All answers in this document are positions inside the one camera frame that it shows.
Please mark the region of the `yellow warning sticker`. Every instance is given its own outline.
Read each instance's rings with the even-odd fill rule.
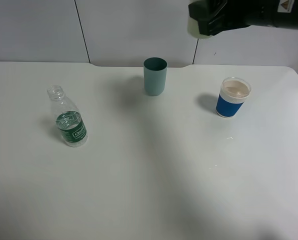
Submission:
[[[293,10],[295,0],[280,0],[278,5],[278,13],[289,14]]]

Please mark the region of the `teal cup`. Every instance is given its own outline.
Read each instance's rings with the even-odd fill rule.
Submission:
[[[149,96],[158,96],[165,89],[168,64],[159,57],[143,62],[144,90]]]

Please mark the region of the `white table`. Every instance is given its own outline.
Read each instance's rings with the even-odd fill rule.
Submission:
[[[0,239],[298,240],[298,75],[288,67],[143,69],[0,62]],[[252,95],[215,114],[224,78]],[[46,89],[61,85],[89,139],[66,146]]]

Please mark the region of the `plastic water bottle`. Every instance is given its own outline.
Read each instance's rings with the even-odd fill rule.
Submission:
[[[55,124],[65,142],[71,147],[83,145],[88,136],[77,106],[65,95],[61,86],[54,85],[47,92]]]

